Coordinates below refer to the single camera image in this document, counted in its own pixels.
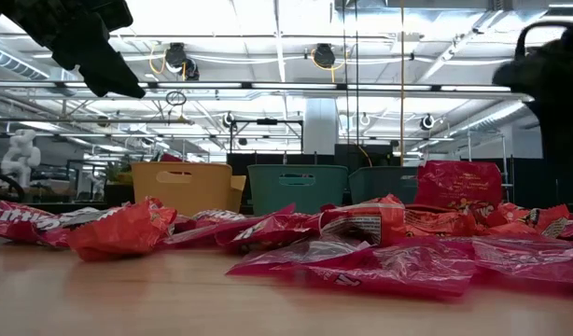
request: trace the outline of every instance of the yellow plastic bin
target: yellow plastic bin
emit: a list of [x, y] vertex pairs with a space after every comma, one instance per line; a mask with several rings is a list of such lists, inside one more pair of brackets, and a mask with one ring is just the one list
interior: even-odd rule
[[239, 211], [231, 201], [236, 197], [231, 188], [235, 182], [227, 164], [138, 162], [132, 164], [132, 170], [136, 202], [156, 197], [185, 216], [210, 209]]

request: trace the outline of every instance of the metal frame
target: metal frame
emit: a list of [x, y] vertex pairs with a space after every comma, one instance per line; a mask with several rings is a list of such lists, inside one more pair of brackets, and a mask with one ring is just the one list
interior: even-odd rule
[[[233, 148], [233, 143], [234, 143], [234, 139], [235, 137], [239, 136], [239, 133], [242, 132], [245, 127], [247, 127], [250, 123], [252, 122], [256, 122], [257, 125], [263, 125], [263, 123], [260, 123], [261, 121], [264, 121], [267, 119], [258, 119], [258, 120], [231, 120], [231, 126], [230, 126], [230, 133], [229, 133], [229, 139], [230, 139], [230, 144], [229, 144], [229, 154], [232, 154], [232, 148]], [[274, 119], [270, 119], [272, 122], [275, 122], [276, 125], [278, 124], [285, 124], [296, 136], [289, 136], [286, 137], [285, 135], [262, 135], [261, 137], [255, 137], [255, 138], [261, 138], [261, 139], [300, 139], [301, 140], [301, 153], [303, 152], [303, 120], [274, 120]], [[234, 128], [238, 128], [237, 125], [238, 124], [244, 124], [244, 126], [241, 129], [238, 129], [237, 132], [235, 133]], [[299, 124], [301, 126], [301, 134], [297, 134], [295, 132], [295, 130], [290, 127], [289, 124]], [[240, 138], [250, 138], [251, 135], [243, 135], [243, 136], [239, 136]]]

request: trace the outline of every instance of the ceiling light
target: ceiling light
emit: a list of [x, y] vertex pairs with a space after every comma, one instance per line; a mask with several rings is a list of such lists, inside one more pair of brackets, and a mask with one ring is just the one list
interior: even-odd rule
[[241, 89], [241, 83], [165, 83], [158, 84], [163, 89]]
[[75, 138], [75, 137], [69, 137], [69, 140], [73, 141], [73, 142], [76, 143], [76, 144], [80, 144], [80, 145], [83, 145], [83, 146], [92, 146], [91, 143], [89, 143], [89, 142], [87, 142], [87, 141], [85, 141], [85, 140], [77, 139], [77, 138]]
[[[393, 85], [393, 84], [385, 84], [385, 85], [368, 85], [368, 84], [349, 84], [347, 85], [347, 89], [349, 90], [357, 90], [357, 87], [360, 90], [364, 91], [400, 91], [400, 85]], [[430, 91], [431, 86], [429, 85], [405, 85], [405, 91]]]
[[72, 136], [72, 137], [105, 137], [106, 136], [106, 134], [101, 134], [101, 133], [84, 133], [84, 134], [81, 134], [81, 133], [61, 133], [58, 135], [66, 136], [66, 137], [70, 137], [70, 136]]
[[[400, 156], [400, 152], [395, 151], [395, 152], [392, 152], [392, 154], [395, 156]], [[405, 155], [422, 156], [424, 154], [417, 152], [417, 151], [410, 151], [410, 152], [407, 152]]]
[[101, 149], [110, 150], [110, 151], [116, 151], [116, 152], [129, 151], [129, 149], [127, 149], [127, 148], [125, 148], [125, 147], [119, 147], [119, 146], [100, 145], [99, 147], [100, 147]]
[[255, 83], [253, 89], [268, 90], [335, 90], [336, 84]]
[[87, 88], [88, 85], [84, 82], [65, 82], [67, 88]]
[[545, 15], [539, 18], [540, 21], [568, 21], [573, 22], [573, 15]]
[[550, 4], [550, 8], [573, 8], [573, 4]]
[[154, 80], [156, 80], [156, 81], [160, 81], [156, 76], [154, 76], [154, 74], [145, 74], [144, 76], [145, 76], [145, 77], [148, 77], [148, 78], [152, 78], [152, 79], [154, 79]]
[[51, 123], [48, 122], [39, 122], [39, 121], [23, 121], [20, 122], [20, 124], [25, 125], [25, 126], [29, 126], [29, 127], [33, 127], [36, 128], [38, 130], [44, 130], [44, 131], [59, 131], [61, 128], [55, 125], [52, 125]]
[[510, 92], [510, 88], [499, 87], [494, 85], [463, 85], [463, 86], [448, 86], [445, 85], [440, 88], [441, 91], [477, 91], [477, 92]]
[[56, 88], [56, 84], [47, 81], [0, 81], [0, 88]]

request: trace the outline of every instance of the white wall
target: white wall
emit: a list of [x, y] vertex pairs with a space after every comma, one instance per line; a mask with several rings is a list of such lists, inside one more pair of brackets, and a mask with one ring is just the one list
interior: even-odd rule
[[[513, 156], [517, 159], [542, 159], [541, 133], [539, 129], [521, 130], [511, 126], [502, 127], [500, 132], [504, 134], [506, 141], [507, 158]], [[473, 159], [501, 159], [503, 154], [502, 139], [493, 138], [481, 144], [471, 147]], [[468, 148], [463, 148], [454, 153], [456, 157], [468, 158]]]

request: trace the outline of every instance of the white pillar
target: white pillar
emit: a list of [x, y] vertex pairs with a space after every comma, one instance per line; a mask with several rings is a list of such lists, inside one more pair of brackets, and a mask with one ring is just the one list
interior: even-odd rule
[[303, 153], [334, 155], [339, 140], [339, 119], [334, 99], [308, 99], [303, 122]]

